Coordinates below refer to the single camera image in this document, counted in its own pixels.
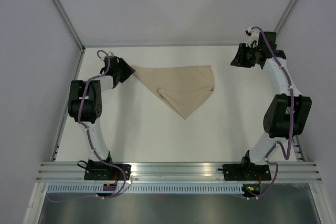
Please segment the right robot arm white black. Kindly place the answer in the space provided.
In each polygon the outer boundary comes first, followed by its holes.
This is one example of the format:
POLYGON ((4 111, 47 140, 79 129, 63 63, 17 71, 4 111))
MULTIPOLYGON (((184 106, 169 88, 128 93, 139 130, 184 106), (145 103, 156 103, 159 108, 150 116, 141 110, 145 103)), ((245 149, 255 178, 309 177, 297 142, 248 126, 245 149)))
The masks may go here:
POLYGON ((281 149, 285 160, 289 159, 293 138, 303 132, 312 100, 302 95, 294 84, 287 67, 287 57, 284 51, 277 49, 277 34, 257 26, 248 28, 245 33, 248 40, 239 44, 230 64, 243 68, 259 65, 266 72, 274 92, 263 118, 264 133, 246 152, 239 165, 241 176, 252 179, 270 165, 270 157, 277 148, 281 149))

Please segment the beige cloth napkin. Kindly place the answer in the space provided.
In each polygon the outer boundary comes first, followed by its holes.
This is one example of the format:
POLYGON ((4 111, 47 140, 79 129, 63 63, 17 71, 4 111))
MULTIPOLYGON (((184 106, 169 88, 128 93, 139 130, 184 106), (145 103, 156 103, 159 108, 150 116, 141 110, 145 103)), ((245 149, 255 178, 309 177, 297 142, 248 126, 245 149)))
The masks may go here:
POLYGON ((187 119, 214 93, 215 81, 210 65, 132 68, 137 79, 183 119, 187 119))

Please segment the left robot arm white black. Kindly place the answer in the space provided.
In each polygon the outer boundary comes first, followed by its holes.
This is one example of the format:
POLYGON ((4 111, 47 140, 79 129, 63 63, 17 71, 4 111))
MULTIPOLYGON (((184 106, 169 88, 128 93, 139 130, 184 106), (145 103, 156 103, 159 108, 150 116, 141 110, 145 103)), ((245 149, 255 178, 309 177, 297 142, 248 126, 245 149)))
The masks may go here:
POLYGON ((107 55, 99 74, 88 80, 74 80, 70 84, 68 115, 80 125, 91 153, 85 162, 85 180, 108 180, 116 177, 121 168, 115 165, 103 139, 100 125, 102 93, 128 80, 136 70, 117 56, 107 55))

